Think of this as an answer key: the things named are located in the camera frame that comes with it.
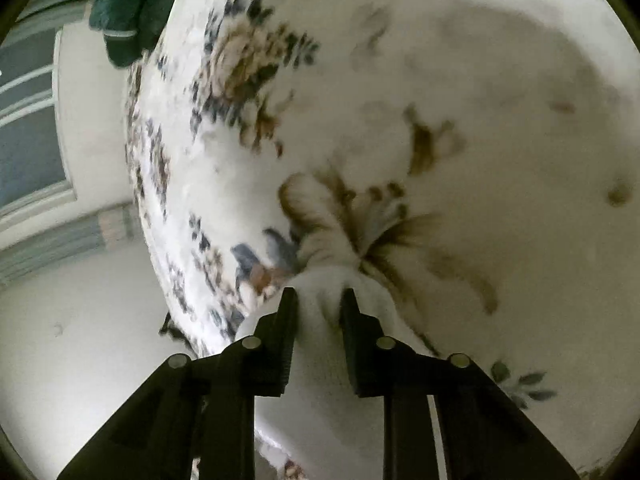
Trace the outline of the white knit sweater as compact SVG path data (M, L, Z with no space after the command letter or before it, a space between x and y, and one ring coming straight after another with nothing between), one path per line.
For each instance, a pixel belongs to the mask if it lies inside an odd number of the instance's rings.
M387 289L348 266L308 269L288 284L299 301L290 382L279 399L256 401L259 452L277 471L292 462L308 479L382 478L383 402L352 391L338 322L344 290L384 333L420 354L426 345Z

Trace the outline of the teal striped right curtain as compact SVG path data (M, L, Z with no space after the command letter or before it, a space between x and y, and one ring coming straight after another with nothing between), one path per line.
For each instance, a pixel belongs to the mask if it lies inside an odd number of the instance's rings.
M141 223L132 203L87 214L2 249L1 289L67 260L133 242L141 235Z

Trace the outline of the teal striped curtain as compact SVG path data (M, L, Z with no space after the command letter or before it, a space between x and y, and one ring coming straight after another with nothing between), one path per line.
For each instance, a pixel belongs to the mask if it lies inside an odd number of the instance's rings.
M1 289L67 260L133 242L141 235L141 223L132 203L87 214L2 249Z
M90 3L91 0L32 0L18 16L9 36L28 37L82 21Z

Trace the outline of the floral bed blanket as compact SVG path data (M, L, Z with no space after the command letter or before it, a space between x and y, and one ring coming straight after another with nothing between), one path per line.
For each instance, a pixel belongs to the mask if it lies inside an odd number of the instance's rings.
M610 476L639 418L639 52L606 0L176 0L127 119L196 356L348 266Z

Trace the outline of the dark green folded blanket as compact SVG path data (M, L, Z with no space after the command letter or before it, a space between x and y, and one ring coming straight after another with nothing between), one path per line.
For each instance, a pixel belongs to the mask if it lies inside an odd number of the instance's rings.
M175 0L93 0L89 27L104 40L113 66L126 68L160 39Z

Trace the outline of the teal striped left curtain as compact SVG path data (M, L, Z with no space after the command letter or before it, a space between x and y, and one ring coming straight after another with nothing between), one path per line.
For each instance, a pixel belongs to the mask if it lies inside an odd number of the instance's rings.
M18 16L9 36L28 37L82 21L90 3L91 0L32 0Z

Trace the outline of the window with white frame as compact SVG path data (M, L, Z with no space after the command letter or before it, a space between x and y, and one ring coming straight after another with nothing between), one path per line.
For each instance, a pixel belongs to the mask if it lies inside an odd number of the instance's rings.
M60 127L62 32L1 47L1 229L76 200Z

